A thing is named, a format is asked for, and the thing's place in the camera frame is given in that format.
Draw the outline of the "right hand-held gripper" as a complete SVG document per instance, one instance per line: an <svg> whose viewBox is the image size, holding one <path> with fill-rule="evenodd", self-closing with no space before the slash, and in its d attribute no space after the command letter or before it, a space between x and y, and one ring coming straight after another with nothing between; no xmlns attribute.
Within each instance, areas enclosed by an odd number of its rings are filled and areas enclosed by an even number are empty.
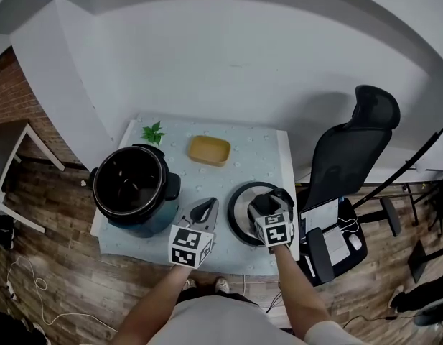
<svg viewBox="0 0 443 345"><path fill-rule="evenodd" d="M266 247L289 244L292 241L292 223L289 214L293 214L294 201L283 188L272 190L269 198L275 214L266 216L267 197L256 196L248 205L249 221L255 226L257 237Z"/></svg>

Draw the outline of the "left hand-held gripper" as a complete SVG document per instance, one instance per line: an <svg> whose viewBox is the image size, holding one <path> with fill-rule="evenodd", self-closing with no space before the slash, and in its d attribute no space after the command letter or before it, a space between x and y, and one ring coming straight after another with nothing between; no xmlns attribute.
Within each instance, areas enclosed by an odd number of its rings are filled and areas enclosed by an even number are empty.
<svg viewBox="0 0 443 345"><path fill-rule="evenodd" d="M169 235L169 263L197 269L206 260L215 243L218 209L218 199L209 197L182 210Z"/></svg>

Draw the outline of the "silver black pressure cooker lid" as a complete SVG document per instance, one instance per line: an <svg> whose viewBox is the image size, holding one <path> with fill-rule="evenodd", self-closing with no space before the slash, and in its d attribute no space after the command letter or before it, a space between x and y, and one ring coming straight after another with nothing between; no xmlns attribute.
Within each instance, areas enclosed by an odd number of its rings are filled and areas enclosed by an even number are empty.
<svg viewBox="0 0 443 345"><path fill-rule="evenodd" d="M256 235L255 226L251 225L248 218L248 205L256 196L267 197L267 212L266 216L275 214L272 211L271 199L269 193L276 189L273 184L265 182L250 182L245 183L239 187L231 196L228 202L228 223L232 232L245 244L253 247L265 246ZM290 222L292 223L292 241L294 235L294 212L289 214Z"/></svg>

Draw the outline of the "dark teal pressure cooker pot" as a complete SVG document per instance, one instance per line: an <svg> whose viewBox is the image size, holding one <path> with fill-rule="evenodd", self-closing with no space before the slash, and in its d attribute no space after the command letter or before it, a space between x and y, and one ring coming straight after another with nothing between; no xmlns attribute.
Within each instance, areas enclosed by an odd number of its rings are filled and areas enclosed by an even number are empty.
<svg viewBox="0 0 443 345"><path fill-rule="evenodd" d="M156 147L133 144L116 150L92 170L88 186L110 225L150 238L174 221L181 179L169 171L164 157Z"/></svg>

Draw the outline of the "person's right forearm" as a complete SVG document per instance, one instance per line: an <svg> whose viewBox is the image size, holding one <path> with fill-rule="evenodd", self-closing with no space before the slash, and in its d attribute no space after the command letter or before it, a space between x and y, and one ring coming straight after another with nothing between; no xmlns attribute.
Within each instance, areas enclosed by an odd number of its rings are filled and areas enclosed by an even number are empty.
<svg viewBox="0 0 443 345"><path fill-rule="evenodd" d="M304 339L313 325L329 321L324 302L295 262L285 245L273 248L279 273L279 286L292 329Z"/></svg>

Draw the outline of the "person's left forearm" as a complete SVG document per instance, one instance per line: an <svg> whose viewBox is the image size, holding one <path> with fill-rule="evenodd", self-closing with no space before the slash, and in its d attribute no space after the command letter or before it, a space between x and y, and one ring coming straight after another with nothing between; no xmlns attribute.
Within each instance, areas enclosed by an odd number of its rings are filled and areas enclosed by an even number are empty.
<svg viewBox="0 0 443 345"><path fill-rule="evenodd" d="M191 271L173 266L131 309L110 345L146 345L169 320Z"/></svg>

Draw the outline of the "yellow rectangular container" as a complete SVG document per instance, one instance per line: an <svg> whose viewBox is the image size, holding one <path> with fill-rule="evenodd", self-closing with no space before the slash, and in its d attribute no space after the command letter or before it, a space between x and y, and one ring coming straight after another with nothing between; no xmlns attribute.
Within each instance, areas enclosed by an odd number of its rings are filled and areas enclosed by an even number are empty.
<svg viewBox="0 0 443 345"><path fill-rule="evenodd" d="M194 162L223 167L228 161L230 149L230 143L224 139L197 135L192 138L187 155Z"/></svg>

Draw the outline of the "silver laptop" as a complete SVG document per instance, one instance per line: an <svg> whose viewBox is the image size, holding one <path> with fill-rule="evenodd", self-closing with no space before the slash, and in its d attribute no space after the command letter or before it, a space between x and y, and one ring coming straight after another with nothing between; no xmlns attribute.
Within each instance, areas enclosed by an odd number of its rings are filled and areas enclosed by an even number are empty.
<svg viewBox="0 0 443 345"><path fill-rule="evenodd" d="M350 256L350 250L338 225L338 199L301 212L304 234L314 228L321 228L332 266Z"/></svg>

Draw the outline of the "person's black trousers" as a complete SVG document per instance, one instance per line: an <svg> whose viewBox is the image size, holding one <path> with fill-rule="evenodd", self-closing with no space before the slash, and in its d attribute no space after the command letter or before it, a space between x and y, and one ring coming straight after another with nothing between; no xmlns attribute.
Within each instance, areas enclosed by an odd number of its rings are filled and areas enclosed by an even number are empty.
<svg viewBox="0 0 443 345"><path fill-rule="evenodd" d="M244 303L250 303L253 305L257 305L253 301L247 299L245 296L238 294L238 293L224 293L222 291L206 293L205 291L199 289L198 287L190 287L186 290L183 290L178 296L177 304L180 304L180 303L185 302L187 300L193 300L196 298L202 298L202 297L206 297L206 296L220 296L220 297L229 298L232 300L237 300L237 301L244 302Z"/></svg>

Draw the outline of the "black mesh office chair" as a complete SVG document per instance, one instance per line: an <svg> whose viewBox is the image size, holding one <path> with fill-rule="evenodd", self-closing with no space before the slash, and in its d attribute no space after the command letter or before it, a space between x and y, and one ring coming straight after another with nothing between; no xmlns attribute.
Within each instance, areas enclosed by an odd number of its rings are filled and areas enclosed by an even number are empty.
<svg viewBox="0 0 443 345"><path fill-rule="evenodd" d="M394 236L401 233L398 213L389 198L380 200L382 209L357 216L348 196L357 193L399 125L401 113L396 99L375 86L355 89L356 106L349 122L328 129L314 149L308 188L296 195L300 258L297 264L314 286L334 280L361 263L368 250L362 224L386 220ZM338 225L350 256L332 266L323 231L304 234L301 212L338 199ZM356 234L362 247L356 251L348 237Z"/></svg>

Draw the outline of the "small green plant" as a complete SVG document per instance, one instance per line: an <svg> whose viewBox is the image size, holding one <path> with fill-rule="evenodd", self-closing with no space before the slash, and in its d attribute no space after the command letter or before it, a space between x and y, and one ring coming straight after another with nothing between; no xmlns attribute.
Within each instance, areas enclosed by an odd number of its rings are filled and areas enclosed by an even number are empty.
<svg viewBox="0 0 443 345"><path fill-rule="evenodd" d="M141 138L149 144L160 145L166 134L162 131L161 122L158 121L151 126L142 128Z"/></svg>

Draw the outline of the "person's grey shirt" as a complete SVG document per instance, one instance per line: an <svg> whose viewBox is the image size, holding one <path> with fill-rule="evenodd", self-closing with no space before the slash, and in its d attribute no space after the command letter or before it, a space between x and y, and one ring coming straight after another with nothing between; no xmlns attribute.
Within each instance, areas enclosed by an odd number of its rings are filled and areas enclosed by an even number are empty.
<svg viewBox="0 0 443 345"><path fill-rule="evenodd" d="M299 339L270 322L252 303L218 295L176 305L148 345L367 345L333 321L311 327Z"/></svg>

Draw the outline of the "whiteboard on black stand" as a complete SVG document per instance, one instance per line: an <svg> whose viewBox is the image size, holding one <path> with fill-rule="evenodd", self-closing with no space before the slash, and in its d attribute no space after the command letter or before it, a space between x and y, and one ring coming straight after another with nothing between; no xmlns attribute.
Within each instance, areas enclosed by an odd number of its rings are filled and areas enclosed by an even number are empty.
<svg viewBox="0 0 443 345"><path fill-rule="evenodd" d="M430 139L419 149L419 151L409 160L406 161L406 163L400 167L394 174L392 174L391 177L389 177L385 182L383 182L381 185L379 185L375 190L370 192L368 195L360 199L357 203L353 205L354 209L357 209L370 199L374 198L376 195L378 195L382 190L386 189L388 186L390 186L395 180L397 180L400 176L402 176L407 170L409 170L417 161L419 161L420 158L422 158L425 153L434 145L434 143L439 139L439 137L443 134L443 127L439 132L433 133L433 135L430 137ZM410 197L411 201L411 207L414 214L414 222L412 223L412 226L418 226L419 220L416 212L416 204L425 199L429 194L431 194L436 189L439 189L443 186L443 179L439 181L432 189L429 190L429 192L425 193L422 197L417 198L414 200L412 198L411 191L409 189L409 186L406 186L407 191L409 192L408 196Z"/></svg>

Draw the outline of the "black flat-foot stand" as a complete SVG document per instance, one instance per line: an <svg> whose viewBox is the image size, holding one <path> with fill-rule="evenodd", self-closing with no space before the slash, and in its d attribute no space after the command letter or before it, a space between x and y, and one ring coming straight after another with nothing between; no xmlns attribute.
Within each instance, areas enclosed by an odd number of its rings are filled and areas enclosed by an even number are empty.
<svg viewBox="0 0 443 345"><path fill-rule="evenodd" d="M427 263L441 256L443 256L443 248L427 254L421 240L418 240L407 261L411 276L416 284L421 279Z"/></svg>

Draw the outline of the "dark table with white legs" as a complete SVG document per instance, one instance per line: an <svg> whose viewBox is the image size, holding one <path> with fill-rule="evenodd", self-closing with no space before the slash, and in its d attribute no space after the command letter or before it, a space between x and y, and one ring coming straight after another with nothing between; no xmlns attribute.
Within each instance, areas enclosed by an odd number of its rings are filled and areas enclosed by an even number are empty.
<svg viewBox="0 0 443 345"><path fill-rule="evenodd" d="M39 138L27 120L0 123L0 213L4 213L21 224L44 234L44 227L23 217L4 204L5 193L2 191L4 181L12 161L16 160L17 162L20 162L20 159L17 156L17 150L26 136L36 144L39 150L58 170L62 172L65 170L65 166Z"/></svg>

